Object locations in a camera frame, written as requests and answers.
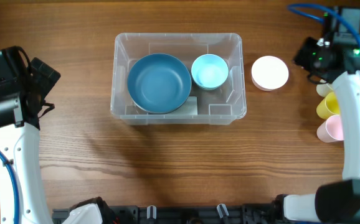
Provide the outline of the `cream cup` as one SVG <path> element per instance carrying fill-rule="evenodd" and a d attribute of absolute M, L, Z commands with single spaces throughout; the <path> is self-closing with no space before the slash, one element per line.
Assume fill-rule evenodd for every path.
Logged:
<path fill-rule="evenodd" d="M 319 84 L 316 86 L 316 92 L 321 97 L 326 97 L 329 93 L 333 92 L 333 87 L 327 81 L 321 79 Z"/>

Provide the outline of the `yellow cup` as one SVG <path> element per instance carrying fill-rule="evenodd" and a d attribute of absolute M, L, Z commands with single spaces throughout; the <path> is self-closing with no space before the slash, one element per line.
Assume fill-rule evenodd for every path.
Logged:
<path fill-rule="evenodd" d="M 338 101 L 333 91 L 327 94 L 319 103 L 316 113 L 321 119 L 328 119 L 330 116 L 340 114 Z"/>

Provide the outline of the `white pink small bowl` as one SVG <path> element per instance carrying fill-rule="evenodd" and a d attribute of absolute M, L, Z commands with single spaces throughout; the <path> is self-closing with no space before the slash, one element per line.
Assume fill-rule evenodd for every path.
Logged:
<path fill-rule="evenodd" d="M 263 56 L 252 65 L 253 84 L 263 91 L 281 88 L 289 79 L 289 70 L 285 62 L 278 57 Z"/>

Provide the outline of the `pink cup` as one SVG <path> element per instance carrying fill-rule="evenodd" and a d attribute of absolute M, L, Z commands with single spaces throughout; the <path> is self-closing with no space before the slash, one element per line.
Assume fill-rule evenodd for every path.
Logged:
<path fill-rule="evenodd" d="M 316 135 L 323 142 L 343 141 L 343 126 L 340 115 L 330 116 L 317 129 Z"/>

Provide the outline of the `light blue small bowl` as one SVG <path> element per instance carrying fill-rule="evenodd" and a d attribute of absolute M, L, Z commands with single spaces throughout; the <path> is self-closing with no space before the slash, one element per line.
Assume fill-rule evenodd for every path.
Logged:
<path fill-rule="evenodd" d="M 206 86 L 224 84 L 229 75 L 229 67 L 218 55 L 204 54 L 195 59 L 191 76 L 195 83 Z"/>

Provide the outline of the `dark blue bowl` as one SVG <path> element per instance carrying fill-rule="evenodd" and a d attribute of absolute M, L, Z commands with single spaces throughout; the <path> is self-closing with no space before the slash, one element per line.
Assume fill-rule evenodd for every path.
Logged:
<path fill-rule="evenodd" d="M 128 92 L 144 111 L 170 113 L 182 106 L 191 93 L 189 70 L 168 54 L 151 54 L 139 59 L 127 78 Z"/>

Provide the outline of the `mint green small bowl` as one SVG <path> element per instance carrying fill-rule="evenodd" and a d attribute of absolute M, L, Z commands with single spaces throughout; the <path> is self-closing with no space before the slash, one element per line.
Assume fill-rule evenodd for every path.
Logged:
<path fill-rule="evenodd" d="M 215 90 L 215 89 L 218 89 L 218 88 L 220 88 L 222 86 L 222 84 L 221 85 L 214 85 L 214 86 L 206 86 L 206 85 L 200 85 L 198 83 L 196 83 L 196 85 L 200 89 L 207 90 L 207 91 Z"/>

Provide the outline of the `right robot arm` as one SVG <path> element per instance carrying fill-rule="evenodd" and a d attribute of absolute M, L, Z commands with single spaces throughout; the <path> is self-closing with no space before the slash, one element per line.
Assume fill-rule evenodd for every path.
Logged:
<path fill-rule="evenodd" d="M 267 213 L 269 222 L 360 223 L 360 9 L 325 7 L 320 39 L 307 38 L 294 63 L 314 84 L 330 83 L 344 134 L 343 178 L 314 194 L 279 195 Z"/>

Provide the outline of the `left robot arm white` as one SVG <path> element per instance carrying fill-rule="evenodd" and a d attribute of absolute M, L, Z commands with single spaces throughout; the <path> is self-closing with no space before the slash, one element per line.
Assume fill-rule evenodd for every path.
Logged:
<path fill-rule="evenodd" d="M 52 223 L 39 164 L 45 98 L 61 77 L 20 46 L 0 50 L 1 223 Z"/>

